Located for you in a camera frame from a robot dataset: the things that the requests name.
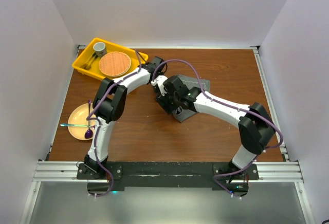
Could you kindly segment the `grey cloth napkin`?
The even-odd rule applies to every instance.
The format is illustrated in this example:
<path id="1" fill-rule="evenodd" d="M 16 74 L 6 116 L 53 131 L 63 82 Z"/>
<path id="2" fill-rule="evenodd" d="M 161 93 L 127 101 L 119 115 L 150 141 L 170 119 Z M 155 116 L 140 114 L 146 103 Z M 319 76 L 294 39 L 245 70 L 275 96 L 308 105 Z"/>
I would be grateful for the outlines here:
<path id="1" fill-rule="evenodd" d="M 197 78 L 188 77 L 181 74 L 177 74 L 176 76 L 187 87 L 187 89 L 189 90 L 189 94 L 191 94 L 190 98 L 186 97 L 186 101 L 189 104 L 189 108 L 183 109 L 181 106 L 179 106 L 177 109 L 172 111 L 173 117 L 178 122 L 183 123 L 185 120 L 197 114 L 197 111 L 192 104 L 193 101 L 196 100 L 197 95 L 201 94 L 202 92 L 200 90 L 199 91 L 196 90 L 197 88 L 200 89 L 200 85 Z"/>

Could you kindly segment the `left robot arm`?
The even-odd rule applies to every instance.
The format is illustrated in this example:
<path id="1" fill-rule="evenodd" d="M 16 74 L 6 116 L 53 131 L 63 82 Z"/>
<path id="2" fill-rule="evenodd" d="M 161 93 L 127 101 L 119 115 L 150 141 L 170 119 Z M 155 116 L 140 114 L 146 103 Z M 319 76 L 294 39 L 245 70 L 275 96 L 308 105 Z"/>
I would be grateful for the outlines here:
<path id="1" fill-rule="evenodd" d="M 163 59 L 155 57 L 151 62 L 140 63 L 123 77 L 101 81 L 93 101 L 93 111 L 87 117 L 88 121 L 95 121 L 95 133 L 84 158 L 86 172 L 95 179 L 101 179 L 108 173 L 106 163 L 109 141 L 116 121 L 123 114 L 127 95 L 140 86 L 150 84 L 153 76 L 161 75 L 163 62 Z"/>

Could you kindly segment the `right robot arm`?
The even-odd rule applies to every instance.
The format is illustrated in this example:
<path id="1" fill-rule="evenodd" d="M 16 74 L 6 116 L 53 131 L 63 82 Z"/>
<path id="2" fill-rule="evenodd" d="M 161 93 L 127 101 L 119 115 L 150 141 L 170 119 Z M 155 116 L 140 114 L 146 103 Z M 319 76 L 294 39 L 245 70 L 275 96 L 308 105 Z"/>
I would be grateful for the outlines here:
<path id="1" fill-rule="evenodd" d="M 263 152 L 275 134 L 269 114 L 259 103 L 249 106 L 230 102 L 204 91 L 202 86 L 189 88 L 178 76 L 158 76 L 151 84 L 156 101 L 167 113 L 182 109 L 208 114 L 239 130 L 241 146 L 226 172 L 234 179 L 247 174 L 247 166 Z"/>

